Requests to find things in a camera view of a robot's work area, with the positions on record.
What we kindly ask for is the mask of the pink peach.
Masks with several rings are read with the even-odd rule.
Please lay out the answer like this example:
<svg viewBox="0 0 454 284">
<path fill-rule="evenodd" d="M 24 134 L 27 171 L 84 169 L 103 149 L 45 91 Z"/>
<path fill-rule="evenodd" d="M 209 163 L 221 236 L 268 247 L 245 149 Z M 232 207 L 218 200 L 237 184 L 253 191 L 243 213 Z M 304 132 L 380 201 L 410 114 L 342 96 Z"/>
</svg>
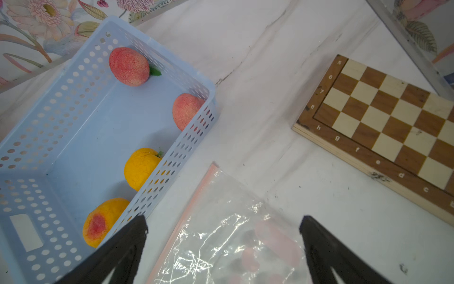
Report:
<svg viewBox="0 0 454 284">
<path fill-rule="evenodd" d="M 115 48 L 111 52 L 109 67 L 114 77 L 128 86 L 140 86 L 149 77 L 162 75 L 160 70 L 150 65 L 145 56 L 128 47 Z"/>
</svg>

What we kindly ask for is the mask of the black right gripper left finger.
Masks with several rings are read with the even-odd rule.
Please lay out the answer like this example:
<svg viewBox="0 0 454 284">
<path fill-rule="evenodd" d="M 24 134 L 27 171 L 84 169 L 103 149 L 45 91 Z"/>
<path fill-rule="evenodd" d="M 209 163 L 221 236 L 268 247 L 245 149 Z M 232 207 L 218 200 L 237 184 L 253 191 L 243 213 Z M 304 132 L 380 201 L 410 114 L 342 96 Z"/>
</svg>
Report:
<svg viewBox="0 0 454 284">
<path fill-rule="evenodd" d="M 137 275 L 147 239 L 145 217 L 139 215 L 113 235 L 96 252 L 66 274 L 58 284 L 131 284 Z"/>
</svg>

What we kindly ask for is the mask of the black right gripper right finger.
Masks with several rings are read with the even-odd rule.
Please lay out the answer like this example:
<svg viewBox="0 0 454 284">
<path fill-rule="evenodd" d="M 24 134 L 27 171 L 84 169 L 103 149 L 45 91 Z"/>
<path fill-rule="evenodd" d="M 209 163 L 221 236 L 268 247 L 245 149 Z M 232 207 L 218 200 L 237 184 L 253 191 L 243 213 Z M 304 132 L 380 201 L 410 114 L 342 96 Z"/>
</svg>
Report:
<svg viewBox="0 0 454 284">
<path fill-rule="evenodd" d="M 314 284 L 388 284 L 390 281 L 367 265 L 321 223 L 305 215 L 299 227 L 307 266 Z"/>
</svg>

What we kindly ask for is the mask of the clear pink bag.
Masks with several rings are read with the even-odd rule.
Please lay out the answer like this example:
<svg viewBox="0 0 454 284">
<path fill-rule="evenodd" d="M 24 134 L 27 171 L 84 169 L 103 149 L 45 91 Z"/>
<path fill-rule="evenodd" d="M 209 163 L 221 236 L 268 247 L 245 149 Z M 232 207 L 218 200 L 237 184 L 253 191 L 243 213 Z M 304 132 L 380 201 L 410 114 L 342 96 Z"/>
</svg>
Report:
<svg viewBox="0 0 454 284">
<path fill-rule="evenodd" d="M 150 284 L 309 284 L 302 237 L 213 163 L 153 267 Z"/>
</svg>

